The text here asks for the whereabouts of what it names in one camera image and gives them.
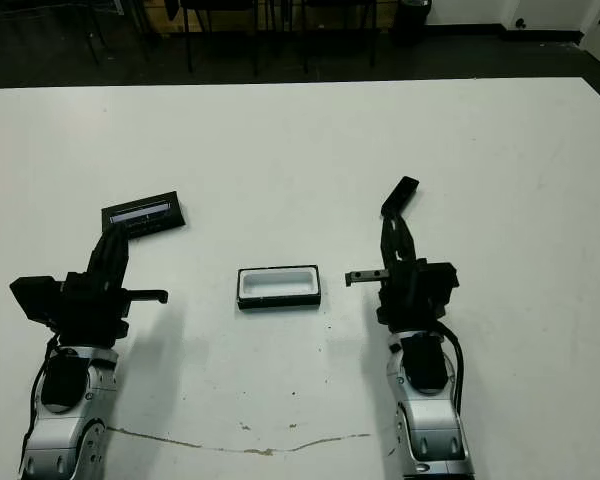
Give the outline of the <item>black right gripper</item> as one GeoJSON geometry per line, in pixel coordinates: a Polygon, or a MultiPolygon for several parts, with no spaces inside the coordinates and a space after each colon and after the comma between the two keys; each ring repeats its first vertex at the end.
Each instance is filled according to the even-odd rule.
{"type": "Polygon", "coordinates": [[[346,286],[362,282],[380,283],[380,307],[376,311],[378,322],[386,325],[392,333],[429,329],[446,313],[448,263],[416,260],[414,240],[401,215],[394,220],[383,218],[381,255],[384,269],[347,272],[346,286]]]}

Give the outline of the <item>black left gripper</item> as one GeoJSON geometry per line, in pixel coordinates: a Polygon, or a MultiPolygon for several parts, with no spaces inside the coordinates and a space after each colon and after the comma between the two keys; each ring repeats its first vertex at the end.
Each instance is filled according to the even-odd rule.
{"type": "Polygon", "coordinates": [[[128,334],[132,302],[168,302],[165,290],[128,290],[122,283],[129,259],[129,237],[121,224],[109,226],[94,247],[87,271],[67,274],[48,308],[47,326],[63,345],[113,346],[128,334]]]}

